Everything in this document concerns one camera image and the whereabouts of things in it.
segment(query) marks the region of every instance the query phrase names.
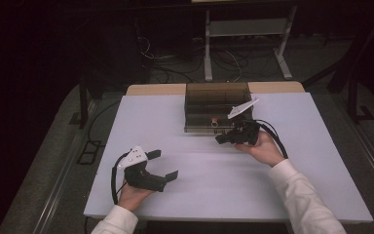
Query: white sleeve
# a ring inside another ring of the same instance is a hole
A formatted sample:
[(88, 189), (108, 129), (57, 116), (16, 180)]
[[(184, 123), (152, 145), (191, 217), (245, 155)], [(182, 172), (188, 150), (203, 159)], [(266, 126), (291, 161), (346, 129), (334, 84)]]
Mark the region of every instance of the white sleeve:
[(114, 206), (107, 217), (93, 229), (92, 234), (131, 234), (137, 223), (138, 218), (135, 214)]
[(275, 183), (296, 234), (346, 233), (311, 182), (289, 160), (275, 165), (269, 177)]

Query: person's left hand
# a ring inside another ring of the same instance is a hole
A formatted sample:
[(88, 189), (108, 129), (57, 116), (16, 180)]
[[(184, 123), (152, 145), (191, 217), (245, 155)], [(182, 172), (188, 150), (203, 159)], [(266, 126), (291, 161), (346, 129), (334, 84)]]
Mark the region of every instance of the person's left hand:
[(155, 191), (152, 190), (134, 188), (126, 184), (121, 189), (121, 195), (118, 199), (117, 205), (129, 210), (130, 212), (134, 212), (138, 209), (139, 205), (141, 205), (142, 201), (154, 192)]

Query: hand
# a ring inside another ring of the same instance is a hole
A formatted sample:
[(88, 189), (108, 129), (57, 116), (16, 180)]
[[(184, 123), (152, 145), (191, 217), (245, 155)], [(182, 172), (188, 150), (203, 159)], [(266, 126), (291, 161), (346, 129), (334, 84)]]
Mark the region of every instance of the hand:
[(264, 131), (259, 131), (256, 144), (236, 144), (235, 147), (270, 167), (284, 160), (272, 137)]
[(118, 206), (134, 212), (141, 205), (142, 201), (155, 191), (131, 187), (126, 183), (121, 190), (120, 198), (118, 199)]

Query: shirt cuff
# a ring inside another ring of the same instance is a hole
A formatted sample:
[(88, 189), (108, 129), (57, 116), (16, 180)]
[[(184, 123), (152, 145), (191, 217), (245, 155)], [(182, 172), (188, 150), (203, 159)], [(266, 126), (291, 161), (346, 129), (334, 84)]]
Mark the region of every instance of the shirt cuff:
[(299, 172), (293, 167), (288, 159), (276, 164), (269, 171), (269, 177), (276, 186), (282, 184), (296, 174), (299, 174)]
[(114, 206), (104, 221), (132, 233), (138, 223), (138, 218), (129, 210)]

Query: white table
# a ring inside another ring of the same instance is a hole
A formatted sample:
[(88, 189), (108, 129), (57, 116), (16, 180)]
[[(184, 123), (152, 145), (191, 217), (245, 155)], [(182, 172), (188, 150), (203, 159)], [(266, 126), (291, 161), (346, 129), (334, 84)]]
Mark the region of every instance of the white table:
[[(289, 159), (315, 185), (324, 203), (344, 222), (369, 222), (355, 184), (307, 93), (254, 94), (253, 118), (278, 131)], [(136, 212), (146, 220), (285, 221), (287, 213), (267, 176), (269, 167), (215, 136), (185, 134), (184, 95), (125, 96), (102, 156), (84, 215), (104, 217), (113, 206), (111, 168), (140, 144), (161, 149), (148, 162), (157, 176), (179, 170), (163, 193), (150, 196)], [(124, 173), (118, 171), (121, 183)]]

